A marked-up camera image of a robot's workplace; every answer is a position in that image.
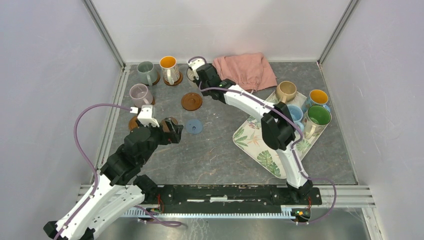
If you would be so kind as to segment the dark brown wooden coaster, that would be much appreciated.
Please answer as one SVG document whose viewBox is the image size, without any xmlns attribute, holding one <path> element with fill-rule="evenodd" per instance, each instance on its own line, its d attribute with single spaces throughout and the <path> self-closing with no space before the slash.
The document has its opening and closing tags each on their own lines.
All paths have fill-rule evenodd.
<svg viewBox="0 0 424 240">
<path fill-rule="evenodd" d="M 163 129 L 169 128 L 170 126 L 178 125 L 178 121 L 174 117 L 165 117 L 163 120 L 161 120 L 160 125 Z"/>
</svg>

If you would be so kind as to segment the white mug orange inside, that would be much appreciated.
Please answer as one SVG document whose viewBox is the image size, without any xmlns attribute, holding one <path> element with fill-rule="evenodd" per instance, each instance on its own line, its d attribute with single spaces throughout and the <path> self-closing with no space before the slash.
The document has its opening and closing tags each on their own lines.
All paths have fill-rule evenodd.
<svg viewBox="0 0 424 240">
<path fill-rule="evenodd" d="M 164 56 L 159 61 L 159 65 L 162 70 L 162 77 L 165 77 L 171 85 L 173 85 L 174 82 L 179 79 L 180 75 L 182 75 L 180 73 L 177 60 L 173 56 Z"/>
</svg>

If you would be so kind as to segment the lilac ceramic mug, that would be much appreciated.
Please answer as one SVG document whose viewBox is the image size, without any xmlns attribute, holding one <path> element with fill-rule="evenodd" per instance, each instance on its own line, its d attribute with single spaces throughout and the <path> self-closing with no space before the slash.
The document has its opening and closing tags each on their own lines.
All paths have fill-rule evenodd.
<svg viewBox="0 0 424 240">
<path fill-rule="evenodd" d="M 129 90 L 129 96 L 135 107 L 142 108 L 144 105 L 152 105 L 154 96 L 145 84 L 138 83 Z"/>
</svg>

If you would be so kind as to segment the grey green ceramic mug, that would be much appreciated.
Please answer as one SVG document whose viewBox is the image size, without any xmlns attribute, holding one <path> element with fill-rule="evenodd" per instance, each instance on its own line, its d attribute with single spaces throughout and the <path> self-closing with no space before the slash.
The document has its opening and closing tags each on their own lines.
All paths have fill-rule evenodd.
<svg viewBox="0 0 424 240">
<path fill-rule="evenodd" d="M 150 61 L 143 61 L 137 65 L 139 82 L 147 86 L 154 86 L 160 80 L 160 74 Z"/>
</svg>

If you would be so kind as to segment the floral leaf print tray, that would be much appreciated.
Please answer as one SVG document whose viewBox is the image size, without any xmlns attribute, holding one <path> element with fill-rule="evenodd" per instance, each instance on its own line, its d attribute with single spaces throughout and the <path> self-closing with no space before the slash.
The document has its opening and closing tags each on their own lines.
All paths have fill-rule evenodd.
<svg viewBox="0 0 424 240">
<path fill-rule="evenodd" d="M 275 91 L 273 91 L 266 99 L 267 102 L 273 104 L 278 103 Z M 299 108 L 307 100 L 307 97 L 300 92 L 297 92 L 295 98 L 289 102 L 290 105 L 295 105 Z M 304 159 L 315 142 L 327 128 L 324 125 L 320 132 L 314 133 L 311 138 L 303 138 L 295 145 L 295 151 L 300 161 Z M 277 152 L 269 148 L 262 139 L 261 123 L 256 118 L 250 116 L 233 134 L 232 140 L 242 151 L 250 156 L 254 161 L 259 163 L 263 168 L 273 174 L 276 178 L 286 179 L 285 169 L 279 160 Z"/>
</svg>

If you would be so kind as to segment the beige ceramic mug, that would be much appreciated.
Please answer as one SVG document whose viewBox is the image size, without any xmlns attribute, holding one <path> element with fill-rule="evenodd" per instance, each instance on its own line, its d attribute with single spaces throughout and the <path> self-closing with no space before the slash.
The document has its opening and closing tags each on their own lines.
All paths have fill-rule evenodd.
<svg viewBox="0 0 424 240">
<path fill-rule="evenodd" d="M 277 85 L 275 95 L 279 102 L 287 104 L 296 97 L 297 87 L 291 81 L 283 81 Z"/>
</svg>

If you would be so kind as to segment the light blue ceramic mug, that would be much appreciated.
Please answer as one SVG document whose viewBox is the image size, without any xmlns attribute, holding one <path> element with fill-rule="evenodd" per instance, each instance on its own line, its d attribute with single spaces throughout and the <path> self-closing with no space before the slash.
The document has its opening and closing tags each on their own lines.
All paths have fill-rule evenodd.
<svg viewBox="0 0 424 240">
<path fill-rule="evenodd" d="M 288 110 L 290 112 L 293 122 L 299 127 L 300 131 L 304 131 L 304 124 L 302 123 L 303 111 L 296 105 L 289 104 Z"/>
</svg>

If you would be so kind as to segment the white mug black rim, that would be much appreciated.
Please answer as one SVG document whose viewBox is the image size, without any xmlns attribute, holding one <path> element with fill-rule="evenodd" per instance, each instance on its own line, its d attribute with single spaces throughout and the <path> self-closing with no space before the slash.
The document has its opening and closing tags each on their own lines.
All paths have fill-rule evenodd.
<svg viewBox="0 0 424 240">
<path fill-rule="evenodd" d="M 197 87 L 197 77 L 195 75 L 194 70 L 191 67 L 188 67 L 186 70 L 186 76 L 190 82 L 191 85 L 193 85 L 194 87 Z"/>
</svg>

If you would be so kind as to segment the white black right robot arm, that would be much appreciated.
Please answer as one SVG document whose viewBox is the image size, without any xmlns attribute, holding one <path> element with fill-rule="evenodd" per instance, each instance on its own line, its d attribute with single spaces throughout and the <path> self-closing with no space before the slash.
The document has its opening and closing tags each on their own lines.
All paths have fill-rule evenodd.
<svg viewBox="0 0 424 240">
<path fill-rule="evenodd" d="M 300 162 L 295 145 L 302 138 L 300 128 L 294 123 L 289 108 L 285 103 L 273 104 L 245 90 L 230 79 L 222 80 L 216 68 L 206 63 L 194 70 L 194 82 L 203 96 L 236 107 L 261 125 L 262 139 L 265 144 L 276 151 L 286 173 L 289 199 L 295 204 L 302 204 L 309 198 L 313 182 Z"/>
</svg>

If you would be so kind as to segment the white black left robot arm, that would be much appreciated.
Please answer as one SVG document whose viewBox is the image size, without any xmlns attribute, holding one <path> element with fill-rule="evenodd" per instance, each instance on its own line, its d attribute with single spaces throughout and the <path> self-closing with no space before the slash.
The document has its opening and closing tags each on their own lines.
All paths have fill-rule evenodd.
<svg viewBox="0 0 424 240">
<path fill-rule="evenodd" d="M 63 218 L 44 225 L 46 235 L 53 240 L 94 240 L 130 208 L 153 203 L 157 185 L 138 174 L 159 145 L 178 144 L 183 129 L 167 117 L 158 126 L 131 130 L 100 169 L 97 183 Z"/>
</svg>

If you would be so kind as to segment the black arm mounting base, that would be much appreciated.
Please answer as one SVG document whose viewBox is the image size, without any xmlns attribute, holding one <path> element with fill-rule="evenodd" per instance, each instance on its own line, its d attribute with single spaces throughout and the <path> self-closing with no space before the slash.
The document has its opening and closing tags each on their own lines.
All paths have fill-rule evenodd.
<svg viewBox="0 0 424 240">
<path fill-rule="evenodd" d="M 145 195 L 141 205 L 163 207 L 164 214 L 268 214 L 282 206 L 295 208 L 321 205 L 319 188 L 306 191 L 285 185 L 157 185 L 147 175 L 133 183 Z"/>
</svg>

